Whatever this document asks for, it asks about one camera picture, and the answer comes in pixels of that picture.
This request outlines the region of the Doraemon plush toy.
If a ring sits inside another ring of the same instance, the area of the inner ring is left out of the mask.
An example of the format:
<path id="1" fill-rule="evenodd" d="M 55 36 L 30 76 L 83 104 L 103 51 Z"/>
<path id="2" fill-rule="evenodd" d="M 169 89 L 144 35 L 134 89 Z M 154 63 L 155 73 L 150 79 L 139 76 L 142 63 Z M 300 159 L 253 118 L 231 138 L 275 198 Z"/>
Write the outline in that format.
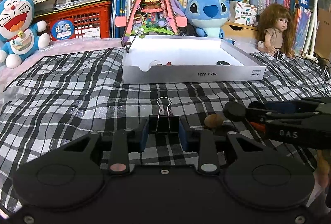
<path id="1" fill-rule="evenodd" d="M 10 69 L 50 45 L 50 36 L 45 32 L 47 23 L 33 23 L 34 12 L 32 0 L 1 1 L 1 63 Z"/>

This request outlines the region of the pink triangular toy house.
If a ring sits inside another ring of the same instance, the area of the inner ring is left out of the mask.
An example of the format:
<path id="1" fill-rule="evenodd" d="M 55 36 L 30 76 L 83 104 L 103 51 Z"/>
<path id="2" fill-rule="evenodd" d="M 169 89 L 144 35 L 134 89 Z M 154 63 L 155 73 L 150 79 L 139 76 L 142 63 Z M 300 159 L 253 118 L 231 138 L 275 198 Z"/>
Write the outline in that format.
<path id="1" fill-rule="evenodd" d="M 123 47 L 132 45 L 135 38 L 147 35 L 180 35 L 187 26 L 185 16 L 175 15 L 170 0 L 135 0 L 129 16 L 117 16 L 115 26 L 124 27 Z"/>

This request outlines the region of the wooden drawer box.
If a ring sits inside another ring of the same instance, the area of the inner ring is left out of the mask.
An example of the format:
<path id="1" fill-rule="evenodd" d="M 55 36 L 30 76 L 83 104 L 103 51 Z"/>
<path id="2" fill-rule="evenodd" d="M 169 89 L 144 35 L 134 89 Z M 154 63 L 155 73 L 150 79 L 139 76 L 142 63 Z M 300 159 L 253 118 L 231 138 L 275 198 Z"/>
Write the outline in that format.
<path id="1" fill-rule="evenodd" d="M 222 30 L 227 38 L 237 39 L 237 38 L 256 38 L 257 28 L 255 26 L 248 26 L 234 22 L 226 22 L 222 26 Z"/>

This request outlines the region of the pink fuzzy blanket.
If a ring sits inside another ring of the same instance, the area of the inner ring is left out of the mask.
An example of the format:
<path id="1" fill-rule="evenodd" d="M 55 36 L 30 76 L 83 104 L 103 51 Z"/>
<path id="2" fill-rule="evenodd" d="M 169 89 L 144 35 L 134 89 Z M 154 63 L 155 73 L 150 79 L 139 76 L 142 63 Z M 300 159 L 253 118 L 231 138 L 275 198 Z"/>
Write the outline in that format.
<path id="1" fill-rule="evenodd" d="M 25 73 L 43 58 L 121 47 L 121 39 L 68 39 L 54 41 L 52 45 L 38 50 L 14 69 L 1 67 L 1 92 L 5 91 L 5 88 L 17 79 L 17 77 Z"/>

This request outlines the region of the white shallow cardboard box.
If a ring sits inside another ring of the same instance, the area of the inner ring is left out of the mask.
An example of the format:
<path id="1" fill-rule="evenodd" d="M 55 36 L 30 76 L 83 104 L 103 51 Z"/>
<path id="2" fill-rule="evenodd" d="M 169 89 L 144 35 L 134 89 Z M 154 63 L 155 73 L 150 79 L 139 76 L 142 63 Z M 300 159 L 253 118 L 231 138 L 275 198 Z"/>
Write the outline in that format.
<path id="1" fill-rule="evenodd" d="M 163 66 L 149 67 L 158 60 Z M 230 63 L 218 66 L 217 61 Z M 223 39 L 145 36 L 126 46 L 122 60 L 127 85 L 188 82 L 260 81 L 265 64 Z"/>

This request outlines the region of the blue Stitch plush toy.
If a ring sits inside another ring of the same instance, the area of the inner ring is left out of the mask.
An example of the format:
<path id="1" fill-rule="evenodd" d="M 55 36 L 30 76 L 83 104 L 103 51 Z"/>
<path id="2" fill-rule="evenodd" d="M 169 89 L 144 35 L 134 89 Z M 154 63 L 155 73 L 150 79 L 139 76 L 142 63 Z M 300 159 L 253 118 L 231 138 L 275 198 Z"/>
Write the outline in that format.
<path id="1" fill-rule="evenodd" d="M 199 37 L 225 39 L 222 27 L 230 17 L 229 0 L 190 0 L 184 12 Z"/>

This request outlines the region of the brown walnut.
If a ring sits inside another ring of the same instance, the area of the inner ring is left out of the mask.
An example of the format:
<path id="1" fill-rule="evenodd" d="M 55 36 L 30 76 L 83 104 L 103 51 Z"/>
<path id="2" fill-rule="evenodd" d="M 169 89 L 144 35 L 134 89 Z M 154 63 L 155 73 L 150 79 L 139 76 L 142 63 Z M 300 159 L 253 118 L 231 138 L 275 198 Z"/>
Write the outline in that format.
<path id="1" fill-rule="evenodd" d="M 208 128 L 211 128 L 211 129 L 221 126 L 223 124 L 223 122 L 224 122 L 224 119 L 219 114 L 208 115 L 204 120 L 205 126 Z"/>

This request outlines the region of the white pencil print box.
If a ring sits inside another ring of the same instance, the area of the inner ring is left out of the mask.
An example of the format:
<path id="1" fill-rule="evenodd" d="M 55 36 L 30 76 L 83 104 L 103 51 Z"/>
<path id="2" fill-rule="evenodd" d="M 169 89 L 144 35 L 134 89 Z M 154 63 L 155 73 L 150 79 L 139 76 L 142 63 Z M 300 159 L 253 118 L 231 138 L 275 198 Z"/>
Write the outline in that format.
<path id="1" fill-rule="evenodd" d="M 237 1 L 230 1 L 230 17 L 233 23 L 256 26 L 257 7 Z"/>

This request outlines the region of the clear glass ball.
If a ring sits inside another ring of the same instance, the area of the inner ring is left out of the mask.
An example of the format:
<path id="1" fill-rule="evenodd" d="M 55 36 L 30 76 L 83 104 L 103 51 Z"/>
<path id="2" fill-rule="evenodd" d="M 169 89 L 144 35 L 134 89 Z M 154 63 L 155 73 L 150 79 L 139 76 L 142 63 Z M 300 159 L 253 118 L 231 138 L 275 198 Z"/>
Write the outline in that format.
<path id="1" fill-rule="evenodd" d="M 162 63 L 158 60 L 153 60 L 152 62 L 149 63 L 149 67 L 152 66 L 163 66 Z"/>

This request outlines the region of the brown haired doll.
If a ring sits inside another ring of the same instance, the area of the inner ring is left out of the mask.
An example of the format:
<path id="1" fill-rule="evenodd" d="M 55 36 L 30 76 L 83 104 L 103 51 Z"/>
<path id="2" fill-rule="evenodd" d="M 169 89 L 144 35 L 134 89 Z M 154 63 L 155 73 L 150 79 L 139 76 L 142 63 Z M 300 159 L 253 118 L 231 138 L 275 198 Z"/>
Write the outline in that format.
<path id="1" fill-rule="evenodd" d="M 256 33 L 257 49 L 272 56 L 281 52 L 293 58 L 295 31 L 291 12 L 281 4 L 273 3 L 267 6 L 260 15 Z"/>

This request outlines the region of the black white plaid cloth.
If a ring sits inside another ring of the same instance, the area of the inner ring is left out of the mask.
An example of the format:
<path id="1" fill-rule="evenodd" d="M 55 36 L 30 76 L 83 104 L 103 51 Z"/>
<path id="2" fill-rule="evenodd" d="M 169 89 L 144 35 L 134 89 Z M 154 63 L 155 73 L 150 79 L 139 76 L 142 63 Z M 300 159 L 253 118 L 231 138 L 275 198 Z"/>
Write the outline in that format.
<path id="1" fill-rule="evenodd" d="M 20 93 L 1 108 L 1 208 L 6 213 L 20 208 L 12 176 L 21 164 L 89 132 L 107 136 L 134 128 L 157 113 L 161 96 L 172 100 L 173 113 L 192 128 L 202 127 L 229 101 L 248 105 L 330 96 L 324 76 L 302 59 L 255 53 L 266 65 L 261 81 L 124 85 L 123 54 L 111 48 L 46 57 L 5 85 Z"/>

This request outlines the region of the black binder clip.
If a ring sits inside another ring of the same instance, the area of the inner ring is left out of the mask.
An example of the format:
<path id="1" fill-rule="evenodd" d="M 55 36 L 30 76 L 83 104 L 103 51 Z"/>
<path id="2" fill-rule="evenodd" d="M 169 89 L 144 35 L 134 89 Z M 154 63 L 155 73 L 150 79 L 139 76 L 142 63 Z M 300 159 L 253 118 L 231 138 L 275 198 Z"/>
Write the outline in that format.
<path id="1" fill-rule="evenodd" d="M 149 115 L 149 132 L 151 134 L 178 134 L 180 119 L 172 113 L 172 100 L 163 96 L 159 97 L 156 102 L 158 112 L 155 115 Z"/>

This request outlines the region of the black round disc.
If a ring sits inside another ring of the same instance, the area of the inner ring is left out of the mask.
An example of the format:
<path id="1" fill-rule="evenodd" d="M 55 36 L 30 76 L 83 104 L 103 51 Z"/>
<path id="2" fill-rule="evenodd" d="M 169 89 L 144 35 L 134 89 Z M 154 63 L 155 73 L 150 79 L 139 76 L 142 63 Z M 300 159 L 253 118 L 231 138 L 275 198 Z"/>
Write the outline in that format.
<path id="1" fill-rule="evenodd" d="M 216 65 L 218 66 L 230 66 L 231 64 L 222 60 L 217 61 Z"/>
<path id="2" fill-rule="evenodd" d="M 223 114 L 228 120 L 243 121 L 245 119 L 246 107 L 238 102 L 229 101 L 224 106 Z"/>

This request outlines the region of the red plastic crate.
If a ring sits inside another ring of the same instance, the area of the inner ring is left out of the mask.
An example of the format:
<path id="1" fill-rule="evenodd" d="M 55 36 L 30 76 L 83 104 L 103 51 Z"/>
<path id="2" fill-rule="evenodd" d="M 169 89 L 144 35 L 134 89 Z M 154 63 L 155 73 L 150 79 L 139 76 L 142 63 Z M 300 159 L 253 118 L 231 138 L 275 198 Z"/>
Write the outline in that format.
<path id="1" fill-rule="evenodd" d="M 39 15 L 34 23 L 45 21 L 52 41 L 67 39 L 106 39 L 110 37 L 111 2 L 101 1 L 59 12 Z"/>

